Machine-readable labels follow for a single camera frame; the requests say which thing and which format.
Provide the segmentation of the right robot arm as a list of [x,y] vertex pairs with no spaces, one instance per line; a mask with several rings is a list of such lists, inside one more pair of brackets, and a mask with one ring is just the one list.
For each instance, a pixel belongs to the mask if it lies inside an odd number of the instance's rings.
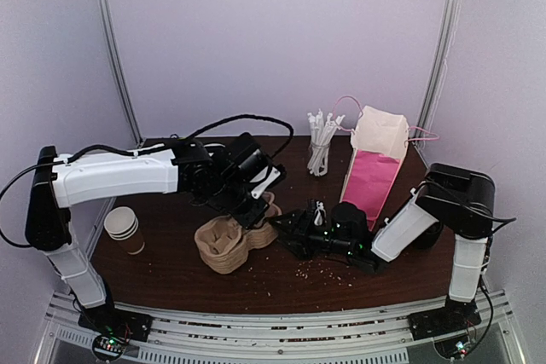
[[298,259],[309,260],[318,252],[336,254],[370,274],[381,272],[412,244],[431,247],[436,235],[449,228],[456,246],[450,287],[437,322],[452,332],[469,318],[485,269],[495,192],[495,183],[484,173],[435,163],[375,233],[367,227],[365,212],[346,201],[326,213],[319,201],[312,200],[303,210],[268,221]]

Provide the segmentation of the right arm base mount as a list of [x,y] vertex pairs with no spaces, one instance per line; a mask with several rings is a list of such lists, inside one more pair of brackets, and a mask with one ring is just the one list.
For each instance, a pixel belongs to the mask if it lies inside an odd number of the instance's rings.
[[469,325],[481,323],[477,304],[462,303],[449,298],[441,308],[410,314],[409,329],[414,340],[435,338],[452,332],[466,330]]

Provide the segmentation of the pink paper bag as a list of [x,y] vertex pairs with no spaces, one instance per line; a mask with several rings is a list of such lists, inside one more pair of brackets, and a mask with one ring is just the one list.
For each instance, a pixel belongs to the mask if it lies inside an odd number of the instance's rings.
[[411,142],[435,141],[429,130],[410,126],[402,114],[359,105],[358,120],[350,129],[351,160],[340,200],[364,211],[373,230],[398,176]]

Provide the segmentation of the cardboard cup carrier stack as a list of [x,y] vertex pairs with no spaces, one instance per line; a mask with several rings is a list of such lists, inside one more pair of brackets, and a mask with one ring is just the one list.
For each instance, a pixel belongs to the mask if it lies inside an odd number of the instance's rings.
[[262,197],[270,207],[257,227],[245,229],[233,217],[220,216],[195,231],[200,258],[214,272],[231,274],[247,261],[250,251],[263,249],[276,240],[276,229],[265,219],[280,216],[282,210],[275,204],[272,192],[265,192]]

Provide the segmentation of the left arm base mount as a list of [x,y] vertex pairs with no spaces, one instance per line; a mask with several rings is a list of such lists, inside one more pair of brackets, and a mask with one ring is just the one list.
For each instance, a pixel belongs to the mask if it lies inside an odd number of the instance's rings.
[[95,308],[80,307],[78,325],[122,341],[146,342],[151,330],[151,315],[118,309],[105,303]]

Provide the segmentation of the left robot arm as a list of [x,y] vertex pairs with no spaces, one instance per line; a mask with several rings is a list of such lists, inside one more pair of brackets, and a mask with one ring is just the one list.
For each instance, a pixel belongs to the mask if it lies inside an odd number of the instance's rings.
[[226,146],[184,139],[130,151],[92,146],[74,155],[49,146],[33,171],[26,240],[56,267],[105,333],[117,332],[123,316],[73,236],[72,206],[133,194],[183,193],[250,228],[270,207],[264,192],[286,176],[284,166],[247,132]]

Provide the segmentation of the stack of paper cups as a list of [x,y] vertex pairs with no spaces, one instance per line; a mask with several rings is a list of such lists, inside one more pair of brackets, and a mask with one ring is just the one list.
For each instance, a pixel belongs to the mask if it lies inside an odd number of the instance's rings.
[[137,215],[127,206],[112,209],[104,220],[104,229],[108,236],[129,255],[137,255],[145,248],[145,240],[139,228]]

